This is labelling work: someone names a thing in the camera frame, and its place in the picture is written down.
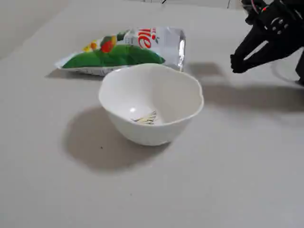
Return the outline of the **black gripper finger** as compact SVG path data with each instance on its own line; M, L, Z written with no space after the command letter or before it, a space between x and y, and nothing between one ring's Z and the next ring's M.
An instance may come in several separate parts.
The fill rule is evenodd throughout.
M233 73L244 73L251 68L283 59L304 46L304 38L288 36L275 38L266 43L258 52L242 62L232 62Z
M267 35L259 29L251 29L235 53L230 56L231 62L242 62L245 57L266 40L266 37Z

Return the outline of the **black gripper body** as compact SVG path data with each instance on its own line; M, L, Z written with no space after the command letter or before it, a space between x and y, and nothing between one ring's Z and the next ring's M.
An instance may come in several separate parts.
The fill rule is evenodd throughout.
M303 1L246 1L246 11L246 23L251 29L259 29L267 35L265 44L279 37L304 38Z

